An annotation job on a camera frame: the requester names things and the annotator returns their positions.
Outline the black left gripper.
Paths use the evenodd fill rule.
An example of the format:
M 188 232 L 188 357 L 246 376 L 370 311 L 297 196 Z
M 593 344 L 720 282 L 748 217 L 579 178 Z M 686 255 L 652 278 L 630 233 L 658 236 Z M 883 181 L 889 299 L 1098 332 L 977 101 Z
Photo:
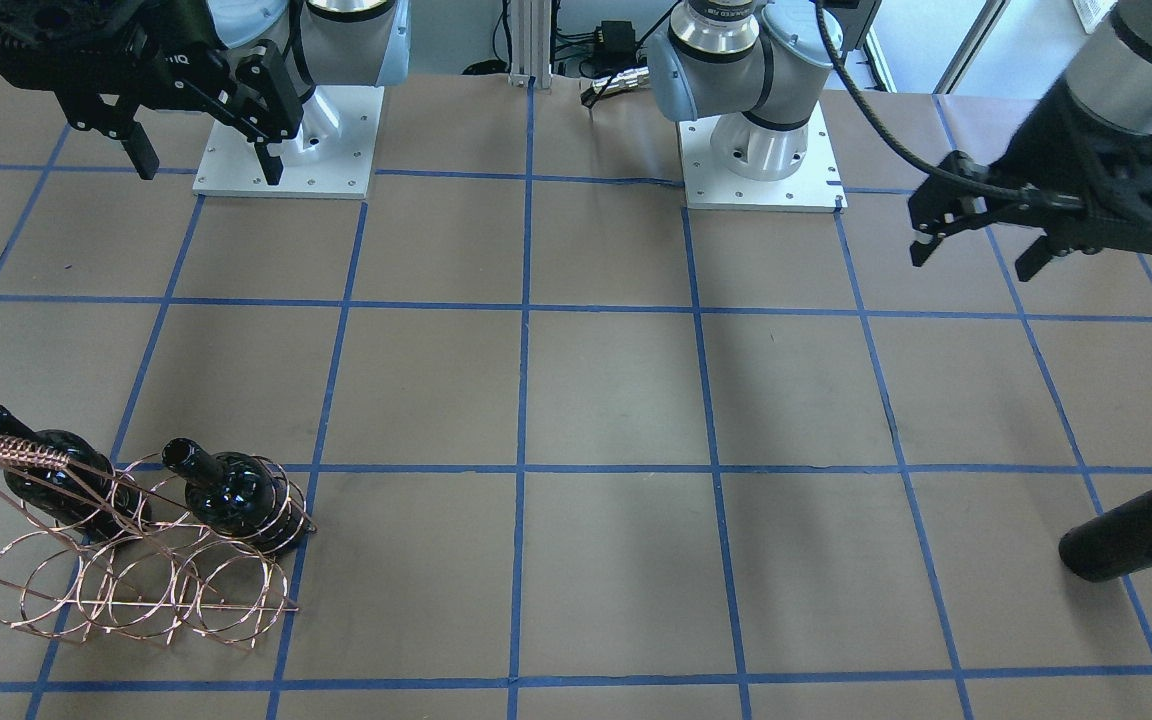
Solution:
M 1014 260 L 1021 283 L 1032 281 L 1052 260 L 1073 249 L 1114 249 L 1152 255 L 1152 135 L 1120 131 L 1084 109 L 1068 82 L 1059 79 L 1030 111 L 996 159 L 996 179 L 972 156 L 954 150 L 937 168 L 950 177 L 929 176 L 908 200 L 916 237 L 911 264 L 922 268 L 941 243 L 995 220 L 1011 204 L 1011 190 L 998 184 L 1032 185 L 1047 195 L 1070 196 L 1078 210 L 1002 210 L 1002 223 L 1043 228 Z

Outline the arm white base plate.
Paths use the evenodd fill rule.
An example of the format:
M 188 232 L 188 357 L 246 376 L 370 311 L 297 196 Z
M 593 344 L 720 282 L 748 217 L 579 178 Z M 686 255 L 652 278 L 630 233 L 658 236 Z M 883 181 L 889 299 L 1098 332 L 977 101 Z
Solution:
M 319 86 L 303 108 L 293 141 L 270 146 L 282 177 L 266 182 L 251 143 L 212 123 L 194 191 L 212 197 L 365 200 L 381 118 L 384 88 Z
M 791 131 L 742 114 L 677 124 L 685 204 L 692 210 L 838 213 L 849 206 L 823 106 Z

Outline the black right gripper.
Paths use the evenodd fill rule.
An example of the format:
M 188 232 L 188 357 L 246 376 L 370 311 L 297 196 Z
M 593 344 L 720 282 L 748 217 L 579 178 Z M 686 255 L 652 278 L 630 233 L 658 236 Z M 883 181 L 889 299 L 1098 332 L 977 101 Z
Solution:
M 271 146 L 303 118 L 282 50 L 255 45 L 234 78 L 205 1 L 0 1 L 0 76 L 54 94 L 74 128 L 122 136 L 142 181 L 160 159 L 138 109 L 217 109 L 238 88 L 238 131 L 268 185 L 285 170 Z

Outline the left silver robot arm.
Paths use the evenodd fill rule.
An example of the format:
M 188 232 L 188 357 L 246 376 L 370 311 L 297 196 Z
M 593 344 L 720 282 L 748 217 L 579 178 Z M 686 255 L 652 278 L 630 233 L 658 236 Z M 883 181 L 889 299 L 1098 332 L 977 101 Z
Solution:
M 1041 236 L 1015 262 L 1029 281 L 1051 260 L 1106 249 L 1152 255 L 1152 1 L 1119 1 L 987 165 L 954 151 L 914 154 L 846 73 L 829 1 L 682 1 L 649 38 L 658 108 L 718 118 L 723 168 L 750 181 L 791 176 L 831 71 L 870 127 L 925 173 L 908 200 L 922 266 L 943 240 L 992 223 Z

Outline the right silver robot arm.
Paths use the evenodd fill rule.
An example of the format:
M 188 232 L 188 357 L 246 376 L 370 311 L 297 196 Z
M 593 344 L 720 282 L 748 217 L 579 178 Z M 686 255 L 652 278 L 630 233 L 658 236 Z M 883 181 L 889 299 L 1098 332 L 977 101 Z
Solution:
M 52 94 L 68 124 L 161 162 L 141 109 L 202 113 L 253 154 L 253 187 L 346 149 L 328 88 L 410 70 L 407 1 L 0 1 L 0 76 Z

